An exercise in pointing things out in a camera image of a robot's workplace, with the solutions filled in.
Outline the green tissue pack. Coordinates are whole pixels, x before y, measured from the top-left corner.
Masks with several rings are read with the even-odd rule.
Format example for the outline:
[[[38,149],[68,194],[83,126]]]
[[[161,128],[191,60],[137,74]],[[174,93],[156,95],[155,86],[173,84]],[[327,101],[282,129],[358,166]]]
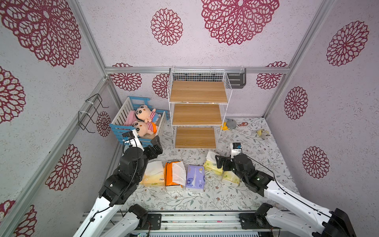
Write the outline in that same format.
[[[224,171],[222,183],[229,187],[238,187],[240,185],[240,178],[232,171]]]
[[[224,171],[222,168],[217,167],[216,156],[218,156],[217,153],[213,151],[208,151],[206,161],[203,166],[205,170],[210,171],[215,175],[221,176],[223,175]]]

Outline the yellow tissue pack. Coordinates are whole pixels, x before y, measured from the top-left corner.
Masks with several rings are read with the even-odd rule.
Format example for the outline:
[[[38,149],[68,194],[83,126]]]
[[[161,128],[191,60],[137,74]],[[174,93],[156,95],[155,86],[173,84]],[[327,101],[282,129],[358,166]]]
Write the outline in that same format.
[[[155,161],[147,164],[145,174],[140,184],[145,187],[165,186],[165,171],[162,161]]]

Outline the orange tissue pack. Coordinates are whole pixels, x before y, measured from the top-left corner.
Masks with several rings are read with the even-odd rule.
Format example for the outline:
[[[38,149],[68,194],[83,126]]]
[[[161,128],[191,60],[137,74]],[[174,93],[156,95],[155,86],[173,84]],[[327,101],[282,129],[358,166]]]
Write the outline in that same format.
[[[178,191],[185,188],[186,169],[181,161],[165,164],[165,188],[167,191]]]

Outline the purple tissue pack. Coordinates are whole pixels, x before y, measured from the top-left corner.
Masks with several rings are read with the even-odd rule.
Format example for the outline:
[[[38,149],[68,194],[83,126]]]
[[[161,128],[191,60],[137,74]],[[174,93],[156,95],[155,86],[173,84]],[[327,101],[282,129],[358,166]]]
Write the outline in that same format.
[[[205,168],[203,166],[188,165],[186,191],[204,192],[205,183]]]

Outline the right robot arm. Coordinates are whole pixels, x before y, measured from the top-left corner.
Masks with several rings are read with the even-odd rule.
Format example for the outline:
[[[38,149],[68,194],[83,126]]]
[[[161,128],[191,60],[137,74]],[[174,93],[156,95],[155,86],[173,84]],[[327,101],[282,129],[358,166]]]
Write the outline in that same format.
[[[264,203],[256,216],[273,227],[291,232],[299,237],[355,237],[356,233],[348,215],[341,209],[331,211],[287,189],[274,176],[255,169],[246,154],[234,157],[216,156],[218,168],[232,171],[254,193],[279,203],[291,211],[283,212]]]

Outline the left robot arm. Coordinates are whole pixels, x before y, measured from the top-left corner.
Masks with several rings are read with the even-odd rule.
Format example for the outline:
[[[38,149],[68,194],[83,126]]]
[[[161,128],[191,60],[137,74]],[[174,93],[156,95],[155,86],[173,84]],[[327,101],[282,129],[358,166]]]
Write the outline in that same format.
[[[160,214],[150,214],[138,204],[132,205],[122,219],[105,230],[113,216],[120,211],[136,191],[145,174],[148,162],[162,154],[160,138],[143,147],[137,135],[127,133],[129,147],[120,159],[119,166],[106,179],[99,196],[86,219],[74,234],[76,237],[126,237],[135,230],[160,229]]]

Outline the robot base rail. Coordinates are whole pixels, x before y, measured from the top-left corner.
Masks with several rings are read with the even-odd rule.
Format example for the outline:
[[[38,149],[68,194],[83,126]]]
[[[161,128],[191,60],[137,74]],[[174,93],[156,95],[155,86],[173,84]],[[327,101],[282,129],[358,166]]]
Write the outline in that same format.
[[[87,216],[76,237],[283,237],[286,232],[310,237],[314,228],[289,212],[276,211],[270,220],[254,211],[98,213]]]

